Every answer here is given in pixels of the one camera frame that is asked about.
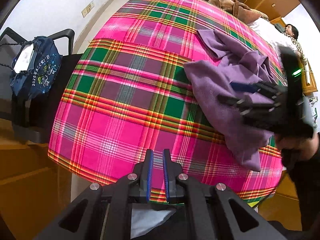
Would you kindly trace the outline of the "operator right hand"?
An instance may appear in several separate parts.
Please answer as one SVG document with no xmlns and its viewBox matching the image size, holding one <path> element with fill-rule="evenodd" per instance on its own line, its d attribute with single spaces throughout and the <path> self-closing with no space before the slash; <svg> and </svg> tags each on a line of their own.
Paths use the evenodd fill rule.
<svg viewBox="0 0 320 240">
<path fill-rule="evenodd" d="M 319 148 L 319 135 L 314 132 L 312 138 L 284 137 L 275 134 L 275 141 L 278 150 L 297 150 L 300 152 L 300 160 L 309 160 Z"/>
</svg>

